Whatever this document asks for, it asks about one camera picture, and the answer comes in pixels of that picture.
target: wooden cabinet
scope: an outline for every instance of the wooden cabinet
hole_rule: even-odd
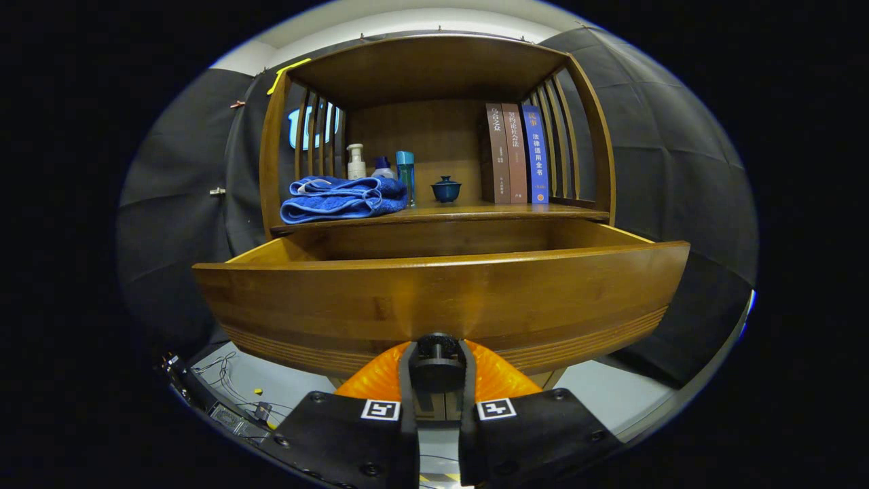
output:
[[[555,78],[562,70],[580,94],[594,161],[577,158]],[[314,141],[317,131],[337,129],[365,145],[367,160],[412,151],[418,205],[378,218],[285,225],[278,185],[289,182],[277,181],[277,165],[291,84],[303,86],[302,104],[315,107],[295,135],[296,178],[346,174],[335,163],[344,148],[334,137],[307,151],[300,144],[303,131]],[[689,244],[653,243],[613,227],[606,119],[569,54],[488,37],[388,39],[287,70],[271,97],[260,155],[269,241],[227,263],[194,266],[212,312],[243,352],[338,379],[397,343],[446,332],[545,383],[552,372],[643,338],[666,312]],[[487,101],[541,107],[551,204],[481,201],[476,123]],[[340,117],[326,113],[328,103]],[[323,122],[336,119],[343,127]],[[595,168],[594,201],[580,199],[580,164]],[[430,194],[440,175],[463,183],[456,202],[439,204]],[[433,416],[449,417],[442,412]]]

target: brown book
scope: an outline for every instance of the brown book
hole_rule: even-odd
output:
[[[486,116],[480,124],[480,153],[483,200],[509,204],[510,165],[501,104],[486,104]]]
[[[528,181],[525,161],[525,142],[522,133],[522,115],[519,105],[501,104],[504,112],[504,133],[507,136],[507,161],[510,167],[510,202],[525,204],[528,202]]]

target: ceiling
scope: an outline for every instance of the ceiling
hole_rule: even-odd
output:
[[[379,0],[377,2],[335,0],[291,17],[265,30],[254,40],[277,49],[339,23],[360,17],[395,10],[423,8],[485,10],[546,25],[558,31],[575,29],[580,22],[590,24],[567,10],[535,0],[501,0],[500,2],[493,0]]]

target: blue towel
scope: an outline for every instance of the blue towel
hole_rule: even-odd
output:
[[[289,194],[293,197],[281,204],[281,219],[287,224],[371,218],[408,204],[408,187],[385,177],[305,177],[289,185]]]

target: orange gripper pad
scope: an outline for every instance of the orange gripper pad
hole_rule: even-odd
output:
[[[398,364],[409,341],[377,355],[335,391],[339,396],[401,402]]]
[[[477,363],[477,379],[474,382],[474,402],[492,399],[515,398],[536,394],[543,390],[501,355],[470,340],[465,340]]]

